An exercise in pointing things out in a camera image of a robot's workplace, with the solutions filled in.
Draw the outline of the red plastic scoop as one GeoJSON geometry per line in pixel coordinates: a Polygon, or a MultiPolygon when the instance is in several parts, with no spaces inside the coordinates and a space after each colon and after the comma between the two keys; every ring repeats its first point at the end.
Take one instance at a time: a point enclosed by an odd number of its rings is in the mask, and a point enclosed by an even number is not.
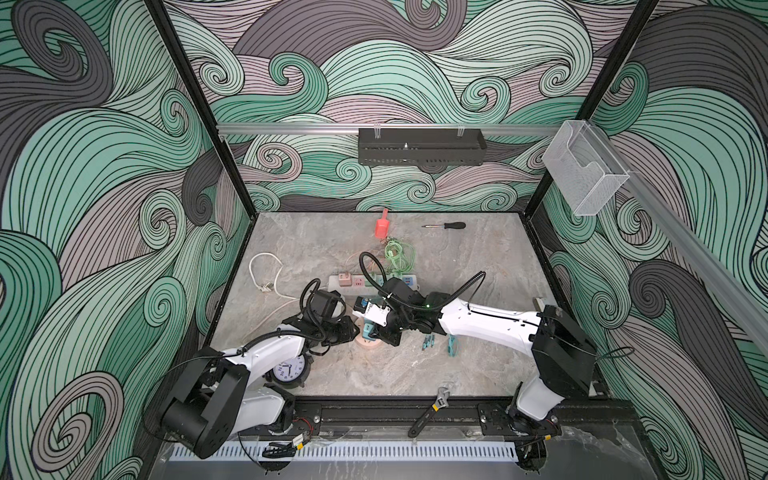
{"type": "Polygon", "coordinates": [[[388,210],[383,209],[381,216],[377,219],[375,225],[374,235],[379,240],[385,240],[388,237],[390,227],[390,220],[388,218],[388,210]]]}

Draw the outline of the aluminium rail right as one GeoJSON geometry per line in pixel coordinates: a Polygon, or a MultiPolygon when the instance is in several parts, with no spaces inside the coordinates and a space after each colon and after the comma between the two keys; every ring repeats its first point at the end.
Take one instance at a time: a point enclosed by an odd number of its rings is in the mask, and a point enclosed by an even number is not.
{"type": "Polygon", "coordinates": [[[632,132],[596,134],[628,175],[625,185],[697,272],[725,310],[761,349],[767,348],[767,182],[728,179],[728,162],[707,171],[714,155],[691,138],[681,157],[632,132]]]}

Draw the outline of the black alarm clock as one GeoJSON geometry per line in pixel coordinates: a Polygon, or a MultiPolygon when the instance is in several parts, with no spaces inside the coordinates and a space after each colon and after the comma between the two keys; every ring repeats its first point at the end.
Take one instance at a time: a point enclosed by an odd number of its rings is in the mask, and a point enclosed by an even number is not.
{"type": "Polygon", "coordinates": [[[265,374],[265,379],[285,389],[303,387],[311,371],[313,359],[309,354],[302,354],[282,362],[265,374]]]}

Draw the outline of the aluminium rail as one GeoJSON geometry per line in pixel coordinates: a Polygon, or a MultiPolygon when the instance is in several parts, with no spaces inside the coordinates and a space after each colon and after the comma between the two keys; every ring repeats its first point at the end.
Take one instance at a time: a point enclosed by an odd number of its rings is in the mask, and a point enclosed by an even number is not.
{"type": "Polygon", "coordinates": [[[767,348],[767,182],[728,179],[728,162],[707,171],[714,155],[691,138],[681,157],[632,132],[596,134],[628,175],[625,185],[697,272],[725,310],[761,349],[767,348]]]}
{"type": "Polygon", "coordinates": [[[554,136],[559,125],[528,124],[382,124],[382,123],[219,123],[217,131],[221,135],[353,135],[360,129],[396,129],[412,130],[452,129],[456,133],[467,129],[479,129],[490,136],[554,136]]]}

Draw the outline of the white multicolour power strip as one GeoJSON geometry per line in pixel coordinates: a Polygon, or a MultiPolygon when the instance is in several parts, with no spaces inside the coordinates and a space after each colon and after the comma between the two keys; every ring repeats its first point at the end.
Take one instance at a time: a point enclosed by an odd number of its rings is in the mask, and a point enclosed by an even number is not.
{"type": "MultiPolygon", "coordinates": [[[[330,275],[327,282],[327,289],[329,291],[338,291],[343,296],[366,296],[377,295],[378,290],[366,279],[362,274],[353,275],[353,285],[351,287],[340,287],[337,280],[337,275],[330,275]]],[[[409,288],[418,291],[418,281],[416,275],[405,274],[400,278],[409,288]]]]}

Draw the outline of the black wall tray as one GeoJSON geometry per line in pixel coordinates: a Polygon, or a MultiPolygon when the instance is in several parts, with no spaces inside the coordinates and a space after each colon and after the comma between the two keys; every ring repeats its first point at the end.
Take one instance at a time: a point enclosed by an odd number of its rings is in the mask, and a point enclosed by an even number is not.
{"type": "Polygon", "coordinates": [[[366,166],[478,166],[488,151],[482,131],[464,127],[361,128],[357,140],[359,163],[366,166]]]}

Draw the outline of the adjustable wrench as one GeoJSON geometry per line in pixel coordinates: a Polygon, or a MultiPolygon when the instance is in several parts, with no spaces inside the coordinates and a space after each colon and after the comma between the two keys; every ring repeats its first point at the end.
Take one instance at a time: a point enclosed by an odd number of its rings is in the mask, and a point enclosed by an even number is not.
{"type": "Polygon", "coordinates": [[[448,406],[449,397],[450,388],[447,386],[439,387],[433,403],[418,417],[418,419],[409,428],[408,437],[411,439],[417,438],[424,430],[426,425],[436,415],[436,413],[448,406]]]}

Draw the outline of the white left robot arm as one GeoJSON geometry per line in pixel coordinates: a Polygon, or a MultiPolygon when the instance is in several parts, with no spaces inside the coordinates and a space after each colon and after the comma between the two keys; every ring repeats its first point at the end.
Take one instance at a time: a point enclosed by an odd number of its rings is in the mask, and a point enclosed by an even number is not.
{"type": "Polygon", "coordinates": [[[200,459],[257,429],[277,435],[297,431],[291,445],[299,448],[314,425],[295,417],[292,391],[305,385],[314,357],[359,335],[345,310],[338,291],[311,280],[300,294],[298,313],[275,330],[224,351],[206,346],[171,367],[175,382],[157,407],[144,409],[142,427],[200,459]]]}

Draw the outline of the clear plastic wall holder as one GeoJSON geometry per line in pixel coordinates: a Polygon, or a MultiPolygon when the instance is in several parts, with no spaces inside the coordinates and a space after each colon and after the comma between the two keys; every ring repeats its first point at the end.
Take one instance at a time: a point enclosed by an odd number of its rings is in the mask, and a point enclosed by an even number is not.
{"type": "Polygon", "coordinates": [[[542,156],[575,216],[596,216],[629,179],[628,169],[602,129],[565,121],[542,156]]]}

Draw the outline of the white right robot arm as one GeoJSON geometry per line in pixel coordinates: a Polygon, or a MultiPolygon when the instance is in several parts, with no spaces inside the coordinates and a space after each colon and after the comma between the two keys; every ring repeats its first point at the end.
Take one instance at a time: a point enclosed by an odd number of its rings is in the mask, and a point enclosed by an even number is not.
{"type": "Polygon", "coordinates": [[[354,314],[372,325],[366,334],[397,347],[402,332],[419,331],[471,337],[511,348],[532,358],[536,373],[513,396],[510,416],[530,428],[552,427],[550,412],[562,401],[590,396],[597,346],[565,310],[546,305],[540,311],[512,311],[465,301],[461,295],[479,286],[480,271],[456,291],[423,295],[402,279],[389,278],[370,252],[359,256],[362,274],[377,297],[357,298],[354,314]]]}

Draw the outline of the round pink socket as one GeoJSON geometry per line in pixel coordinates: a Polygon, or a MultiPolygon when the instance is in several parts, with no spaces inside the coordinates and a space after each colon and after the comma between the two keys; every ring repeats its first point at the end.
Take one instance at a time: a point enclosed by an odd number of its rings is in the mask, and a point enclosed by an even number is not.
{"type": "Polygon", "coordinates": [[[369,340],[362,335],[356,337],[354,343],[365,350],[373,350],[383,345],[383,342],[379,339],[369,340]]]}

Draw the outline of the pink usb charger plug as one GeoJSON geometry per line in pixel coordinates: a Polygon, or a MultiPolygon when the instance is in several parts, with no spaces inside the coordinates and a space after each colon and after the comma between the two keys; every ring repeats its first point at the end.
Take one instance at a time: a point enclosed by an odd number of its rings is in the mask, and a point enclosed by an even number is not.
{"type": "Polygon", "coordinates": [[[353,275],[350,272],[340,272],[337,275],[338,284],[340,287],[351,287],[353,285],[353,275]]]}

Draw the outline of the small white silver box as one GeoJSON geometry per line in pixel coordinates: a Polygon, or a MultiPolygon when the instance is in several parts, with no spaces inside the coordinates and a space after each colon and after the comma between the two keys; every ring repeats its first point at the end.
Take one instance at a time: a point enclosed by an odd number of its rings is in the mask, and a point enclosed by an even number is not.
{"type": "Polygon", "coordinates": [[[548,306],[548,301],[545,298],[535,297],[534,305],[538,312],[544,312],[548,306]]]}

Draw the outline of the aluminium rail back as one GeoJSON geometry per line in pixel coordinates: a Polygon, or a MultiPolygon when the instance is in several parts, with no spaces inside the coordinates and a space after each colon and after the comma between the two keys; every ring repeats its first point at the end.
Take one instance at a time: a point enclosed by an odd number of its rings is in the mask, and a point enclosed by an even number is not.
{"type": "Polygon", "coordinates": [[[217,131],[221,135],[353,135],[360,129],[396,129],[412,130],[452,129],[456,133],[467,129],[479,129],[490,136],[554,136],[559,125],[528,124],[382,124],[382,123],[219,123],[217,131]]]}

